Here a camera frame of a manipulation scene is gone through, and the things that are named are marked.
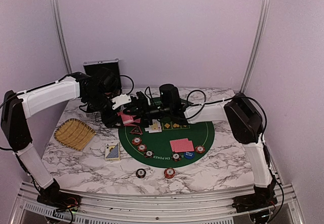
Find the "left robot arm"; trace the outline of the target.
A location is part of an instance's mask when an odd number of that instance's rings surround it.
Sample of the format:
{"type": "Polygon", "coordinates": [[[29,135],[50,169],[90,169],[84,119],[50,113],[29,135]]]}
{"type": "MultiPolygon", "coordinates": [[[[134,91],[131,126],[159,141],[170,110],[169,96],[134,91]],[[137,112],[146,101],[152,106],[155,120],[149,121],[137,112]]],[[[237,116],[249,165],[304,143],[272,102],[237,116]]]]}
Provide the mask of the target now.
{"type": "Polygon", "coordinates": [[[111,128],[118,122],[118,115],[107,92],[117,89],[118,79],[111,70],[101,69],[91,77],[82,72],[65,75],[54,82],[15,93],[6,92],[1,104],[1,129],[11,150],[44,192],[44,198],[53,206],[64,202],[59,185],[44,166],[32,144],[27,119],[34,114],[76,98],[89,103],[101,115],[102,123],[111,128]]]}

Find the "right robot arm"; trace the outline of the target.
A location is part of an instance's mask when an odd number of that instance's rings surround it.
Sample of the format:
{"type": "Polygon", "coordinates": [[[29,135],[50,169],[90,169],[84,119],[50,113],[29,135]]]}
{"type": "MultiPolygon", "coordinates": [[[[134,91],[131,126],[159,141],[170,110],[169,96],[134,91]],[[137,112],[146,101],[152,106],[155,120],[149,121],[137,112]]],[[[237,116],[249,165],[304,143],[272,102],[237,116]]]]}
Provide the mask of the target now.
{"type": "Polygon", "coordinates": [[[251,196],[251,204],[261,208],[270,200],[276,180],[270,170],[271,159],[265,145],[266,115],[259,113],[261,106],[254,106],[257,104],[255,99],[237,93],[230,98],[194,104],[181,99],[173,84],[164,84],[159,87],[159,101],[156,104],[143,92],[138,92],[136,96],[127,96],[123,112],[138,116],[146,124],[164,117],[178,124],[227,119],[233,137],[244,146],[252,167],[255,193],[251,196]]]}

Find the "triangular all-in button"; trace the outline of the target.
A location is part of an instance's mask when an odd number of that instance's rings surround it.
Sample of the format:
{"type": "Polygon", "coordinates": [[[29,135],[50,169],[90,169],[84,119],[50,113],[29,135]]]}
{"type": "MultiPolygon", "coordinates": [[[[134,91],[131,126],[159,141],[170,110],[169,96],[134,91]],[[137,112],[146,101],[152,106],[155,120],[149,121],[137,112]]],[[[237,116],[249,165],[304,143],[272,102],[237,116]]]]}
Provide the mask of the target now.
{"type": "Polygon", "coordinates": [[[143,132],[142,132],[140,126],[135,126],[135,127],[130,131],[130,134],[132,134],[132,135],[142,135],[143,132]]]}

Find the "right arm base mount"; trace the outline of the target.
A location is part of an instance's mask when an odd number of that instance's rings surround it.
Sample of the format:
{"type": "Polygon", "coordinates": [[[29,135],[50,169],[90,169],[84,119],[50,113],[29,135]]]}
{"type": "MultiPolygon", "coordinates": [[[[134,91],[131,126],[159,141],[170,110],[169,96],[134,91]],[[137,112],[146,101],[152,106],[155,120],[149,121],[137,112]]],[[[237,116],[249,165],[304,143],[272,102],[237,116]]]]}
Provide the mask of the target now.
{"type": "Polygon", "coordinates": [[[266,197],[263,194],[253,193],[234,197],[232,207],[236,209],[237,213],[242,213],[275,206],[277,203],[278,201],[274,194],[271,194],[270,197],[266,197]]]}

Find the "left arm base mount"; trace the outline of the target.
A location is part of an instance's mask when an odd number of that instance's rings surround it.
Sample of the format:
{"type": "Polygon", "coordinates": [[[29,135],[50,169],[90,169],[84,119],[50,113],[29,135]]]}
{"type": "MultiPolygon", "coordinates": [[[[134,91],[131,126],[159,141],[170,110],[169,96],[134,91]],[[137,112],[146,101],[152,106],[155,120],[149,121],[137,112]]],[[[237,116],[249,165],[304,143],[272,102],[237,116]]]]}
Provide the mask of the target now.
{"type": "Polygon", "coordinates": [[[37,197],[39,203],[55,207],[57,211],[78,210],[81,196],[61,192],[60,190],[43,190],[37,197]]]}

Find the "blue small blind button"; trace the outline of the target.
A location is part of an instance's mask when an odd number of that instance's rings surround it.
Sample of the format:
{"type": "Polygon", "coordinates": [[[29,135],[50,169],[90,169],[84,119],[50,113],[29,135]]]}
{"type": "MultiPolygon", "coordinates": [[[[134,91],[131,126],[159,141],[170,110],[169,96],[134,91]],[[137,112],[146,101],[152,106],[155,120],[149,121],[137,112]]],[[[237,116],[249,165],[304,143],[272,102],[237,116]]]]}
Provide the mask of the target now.
{"type": "Polygon", "coordinates": [[[183,156],[184,158],[191,160],[195,157],[195,152],[185,152],[183,156]]]}

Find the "red poker chip stack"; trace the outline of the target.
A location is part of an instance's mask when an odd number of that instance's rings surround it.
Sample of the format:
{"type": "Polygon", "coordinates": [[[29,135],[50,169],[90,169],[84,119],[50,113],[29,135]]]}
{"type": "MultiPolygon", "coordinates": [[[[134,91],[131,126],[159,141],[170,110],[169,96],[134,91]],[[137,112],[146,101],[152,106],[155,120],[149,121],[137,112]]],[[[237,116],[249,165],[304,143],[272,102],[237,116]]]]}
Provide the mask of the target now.
{"type": "Polygon", "coordinates": [[[176,172],[174,168],[167,168],[164,170],[164,176],[167,179],[172,179],[175,176],[176,172]]]}

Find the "black poker chip stack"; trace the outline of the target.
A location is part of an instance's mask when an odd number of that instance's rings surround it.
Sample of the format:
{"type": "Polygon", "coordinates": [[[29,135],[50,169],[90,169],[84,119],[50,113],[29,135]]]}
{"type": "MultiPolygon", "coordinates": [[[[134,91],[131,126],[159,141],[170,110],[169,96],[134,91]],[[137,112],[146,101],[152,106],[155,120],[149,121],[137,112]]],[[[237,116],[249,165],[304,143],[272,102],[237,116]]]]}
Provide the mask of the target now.
{"type": "Polygon", "coordinates": [[[136,171],[136,176],[137,176],[138,178],[144,178],[144,177],[146,176],[146,171],[145,171],[145,169],[142,169],[142,168],[137,169],[137,171],[136,171]]]}

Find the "red-backed card deck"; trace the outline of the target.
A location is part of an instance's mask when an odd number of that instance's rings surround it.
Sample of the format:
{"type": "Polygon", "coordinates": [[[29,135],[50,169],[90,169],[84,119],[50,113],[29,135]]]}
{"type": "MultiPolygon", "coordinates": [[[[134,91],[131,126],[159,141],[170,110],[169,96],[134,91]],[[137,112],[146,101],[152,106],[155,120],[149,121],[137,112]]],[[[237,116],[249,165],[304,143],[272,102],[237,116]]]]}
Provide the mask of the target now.
{"type": "Polygon", "coordinates": [[[118,115],[120,116],[121,121],[122,121],[124,126],[134,122],[134,119],[133,119],[133,117],[131,115],[126,115],[123,112],[119,112],[118,115]]]}

